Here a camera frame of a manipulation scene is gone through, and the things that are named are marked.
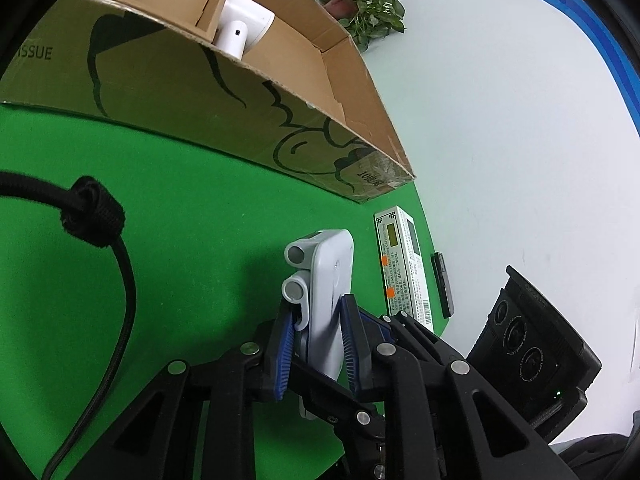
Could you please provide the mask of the black bar on table edge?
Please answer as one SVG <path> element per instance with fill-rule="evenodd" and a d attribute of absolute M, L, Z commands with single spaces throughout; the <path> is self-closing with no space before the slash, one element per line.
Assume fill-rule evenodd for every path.
<path fill-rule="evenodd" d="M 454 300 L 452 300 L 444 255 L 441 252 L 435 252 L 434 255 L 432 255 L 431 262 L 440 298 L 440 305 L 442 306 L 442 316 L 444 318 L 451 318 L 454 315 Z"/>

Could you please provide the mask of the right potted plant red pot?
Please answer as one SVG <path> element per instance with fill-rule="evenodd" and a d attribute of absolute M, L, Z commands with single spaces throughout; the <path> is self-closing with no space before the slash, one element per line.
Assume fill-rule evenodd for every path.
<path fill-rule="evenodd" d="M 406 10 L 399 0 L 318 0 L 352 37 L 360 52 L 373 41 L 406 31 Z"/>

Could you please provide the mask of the white medicine box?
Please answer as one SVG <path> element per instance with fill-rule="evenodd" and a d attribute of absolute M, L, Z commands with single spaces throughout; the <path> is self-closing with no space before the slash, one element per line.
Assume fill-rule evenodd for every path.
<path fill-rule="evenodd" d="M 384 296 L 389 315 L 404 312 L 434 330 L 416 225 L 398 206 L 374 215 Z"/>

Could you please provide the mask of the white rectangular device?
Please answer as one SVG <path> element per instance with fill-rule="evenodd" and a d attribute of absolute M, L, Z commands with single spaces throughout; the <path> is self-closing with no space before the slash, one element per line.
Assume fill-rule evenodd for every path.
<path fill-rule="evenodd" d="M 283 299 L 297 308 L 294 352 L 316 372 L 337 380 L 344 362 L 337 304 L 352 291 L 352 234 L 313 232 L 288 244 L 284 258 L 295 269 L 281 286 Z"/>

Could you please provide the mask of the large cardboard box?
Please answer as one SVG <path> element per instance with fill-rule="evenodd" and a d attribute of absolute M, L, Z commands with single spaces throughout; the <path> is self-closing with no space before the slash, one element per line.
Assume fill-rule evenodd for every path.
<path fill-rule="evenodd" d="M 413 171 L 348 32 L 316 0 L 240 60 L 114 0 L 58 0 L 1 79 L 3 102 L 149 130 L 362 203 Z"/>

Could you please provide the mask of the white handheld fan device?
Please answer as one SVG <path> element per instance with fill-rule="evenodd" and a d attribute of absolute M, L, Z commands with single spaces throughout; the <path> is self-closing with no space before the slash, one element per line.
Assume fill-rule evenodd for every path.
<path fill-rule="evenodd" d="M 226 0 L 214 46 L 240 60 L 270 29 L 276 14 L 254 0 Z"/>

